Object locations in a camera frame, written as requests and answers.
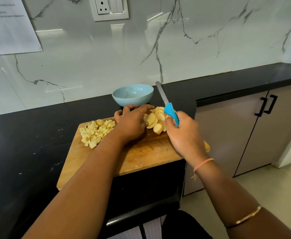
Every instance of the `bowl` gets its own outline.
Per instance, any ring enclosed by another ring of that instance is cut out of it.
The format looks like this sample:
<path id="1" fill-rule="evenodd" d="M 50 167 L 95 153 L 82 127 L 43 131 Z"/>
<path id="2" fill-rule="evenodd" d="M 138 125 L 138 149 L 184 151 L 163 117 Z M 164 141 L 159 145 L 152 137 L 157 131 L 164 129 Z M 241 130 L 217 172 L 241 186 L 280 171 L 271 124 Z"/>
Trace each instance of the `bowl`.
<path id="1" fill-rule="evenodd" d="M 120 106 L 128 104 L 141 106 L 149 102 L 153 95 L 153 90 L 150 85 L 129 85 L 116 89 L 112 93 L 112 97 Z"/>

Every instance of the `gold bangle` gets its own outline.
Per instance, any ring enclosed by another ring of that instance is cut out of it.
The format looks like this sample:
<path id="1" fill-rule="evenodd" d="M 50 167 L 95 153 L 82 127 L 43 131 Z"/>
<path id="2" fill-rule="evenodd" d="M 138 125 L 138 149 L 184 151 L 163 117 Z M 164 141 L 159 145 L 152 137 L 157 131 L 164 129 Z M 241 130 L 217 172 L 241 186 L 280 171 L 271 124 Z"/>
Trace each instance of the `gold bangle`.
<path id="1" fill-rule="evenodd" d="M 242 224 L 243 222 L 247 221 L 249 218 L 255 216 L 257 213 L 259 213 L 259 211 L 262 209 L 262 206 L 258 206 L 256 208 L 255 211 L 253 211 L 251 214 L 247 215 L 246 217 L 244 217 L 243 219 L 239 220 L 239 221 L 236 221 L 235 223 L 231 224 L 231 225 L 228 225 L 228 226 L 225 226 L 226 229 L 230 229 L 232 227 L 236 227 L 238 226 L 239 224 Z"/>

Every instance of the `knife handle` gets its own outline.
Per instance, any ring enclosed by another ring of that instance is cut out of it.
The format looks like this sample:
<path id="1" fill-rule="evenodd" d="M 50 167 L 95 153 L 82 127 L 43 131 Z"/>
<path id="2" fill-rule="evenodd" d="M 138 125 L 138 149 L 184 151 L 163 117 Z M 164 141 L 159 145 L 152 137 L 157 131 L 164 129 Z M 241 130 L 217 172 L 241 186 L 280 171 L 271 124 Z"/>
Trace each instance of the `knife handle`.
<path id="1" fill-rule="evenodd" d="M 166 107 L 164 108 L 163 112 L 168 114 L 168 115 L 170 115 L 170 116 L 172 116 L 174 125 L 176 127 L 179 126 L 180 121 L 179 121 L 178 115 L 175 113 L 175 111 L 173 109 L 173 106 L 172 106 L 171 102 L 166 105 Z"/>

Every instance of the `beige cabinet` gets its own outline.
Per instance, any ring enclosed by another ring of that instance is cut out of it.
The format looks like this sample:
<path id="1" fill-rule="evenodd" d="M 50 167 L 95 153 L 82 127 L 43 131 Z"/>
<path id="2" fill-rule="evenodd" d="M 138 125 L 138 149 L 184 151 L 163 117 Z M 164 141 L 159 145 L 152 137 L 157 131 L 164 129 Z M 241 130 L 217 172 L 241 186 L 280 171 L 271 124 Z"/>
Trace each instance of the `beige cabinet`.
<path id="1" fill-rule="evenodd" d="M 230 176 L 234 176 L 267 91 L 239 97 L 196 109 L 195 120 L 202 136 L 211 146 L 210 156 Z M 203 188 L 199 178 L 191 179 L 193 168 L 187 164 L 184 195 Z"/>
<path id="2" fill-rule="evenodd" d="M 235 175 L 277 161 L 290 140 L 291 86 L 286 86 L 269 91 Z"/>

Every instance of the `backsplash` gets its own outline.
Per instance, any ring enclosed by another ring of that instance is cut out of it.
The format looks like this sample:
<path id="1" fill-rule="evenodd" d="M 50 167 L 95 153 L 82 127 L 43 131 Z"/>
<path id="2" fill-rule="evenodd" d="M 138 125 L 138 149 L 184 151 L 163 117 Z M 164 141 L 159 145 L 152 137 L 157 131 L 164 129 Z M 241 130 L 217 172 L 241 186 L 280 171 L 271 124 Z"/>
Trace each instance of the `backsplash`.
<path id="1" fill-rule="evenodd" d="M 44 51 L 0 56 L 0 114 L 291 62 L 291 0 L 128 0 L 104 22 L 89 0 L 23 2 Z"/>

